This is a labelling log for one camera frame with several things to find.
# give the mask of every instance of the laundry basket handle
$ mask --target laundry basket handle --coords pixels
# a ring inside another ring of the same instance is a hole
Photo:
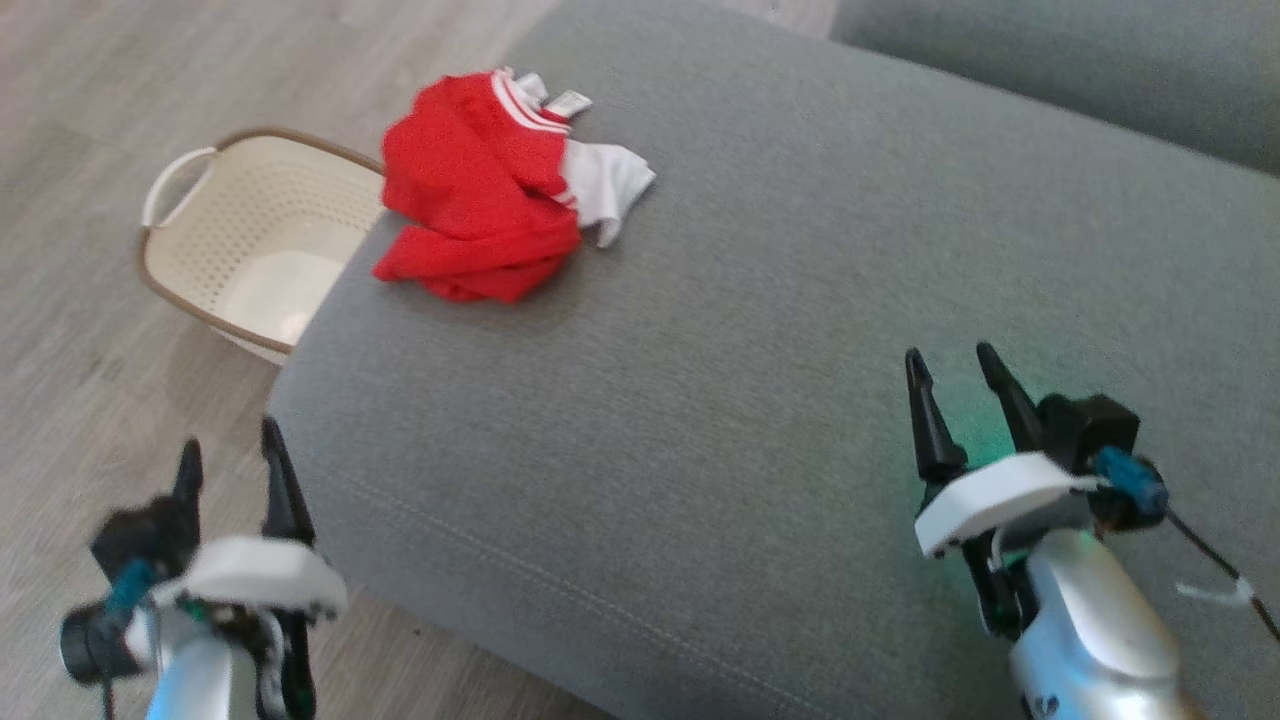
[[[151,183],[151,190],[147,191],[147,199],[142,201],[142,227],[154,228],[168,225],[169,220],[178,214],[178,210],[182,210],[182,208],[187,204],[187,200],[196,193],[196,190],[200,188],[200,184],[205,178],[197,181],[196,186],[187,193],[187,197],[183,197],[182,202],[178,202],[178,205],[174,206],[174,209],[170,210],[163,220],[156,223],[156,204],[160,202],[160,193],[164,192],[164,188],[169,184],[169,181],[173,179],[173,176],[175,176],[178,170],[195,163],[196,160],[211,158],[214,155],[218,155],[216,147],[201,147],[200,150],[187,152],[173,163],[169,163],[169,167],[160,170],[160,176],[156,177],[156,182]]]

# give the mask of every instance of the blue connector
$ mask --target blue connector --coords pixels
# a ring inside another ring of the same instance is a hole
[[[133,606],[142,602],[142,598],[151,592],[151,585],[156,582],[151,565],[145,560],[131,560],[120,570],[119,577],[111,585],[110,594],[106,596],[108,612],[124,612],[133,610]]]
[[[1112,487],[1129,496],[1143,515],[1161,515],[1169,507],[1169,489],[1138,460],[1119,447],[1098,451],[1094,469]]]

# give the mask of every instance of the gray fabric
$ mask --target gray fabric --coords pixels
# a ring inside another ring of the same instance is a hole
[[[571,1],[513,53],[658,181],[516,306],[369,277],[271,411],[356,580],[627,720],[1018,717],[959,559],[918,557],[902,352],[977,460],[973,345],[1106,389],[1280,602],[1280,183],[952,76],[682,1]],[[1115,542],[1219,717],[1280,655],[1161,529]],[[430,667],[422,667],[430,673]]]
[[[1276,0],[845,0],[832,37],[1280,174]]]

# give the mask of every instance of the clothing label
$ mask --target clothing label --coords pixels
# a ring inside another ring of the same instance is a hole
[[[529,73],[527,76],[517,79],[516,86],[529,95],[530,105],[541,106],[549,95],[547,92],[547,86],[543,83],[543,78],[538,73]]]
[[[552,100],[544,110],[549,113],[556,113],[562,118],[572,118],[573,115],[586,110],[591,106],[591,99],[582,95],[581,92],[575,92],[572,90],[566,91],[563,95]]]

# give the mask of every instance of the red and white shirt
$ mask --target red and white shirt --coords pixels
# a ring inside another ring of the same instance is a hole
[[[444,77],[383,138],[383,202],[417,223],[374,266],[457,301],[515,302],[579,242],[561,174],[570,127],[506,69]]]

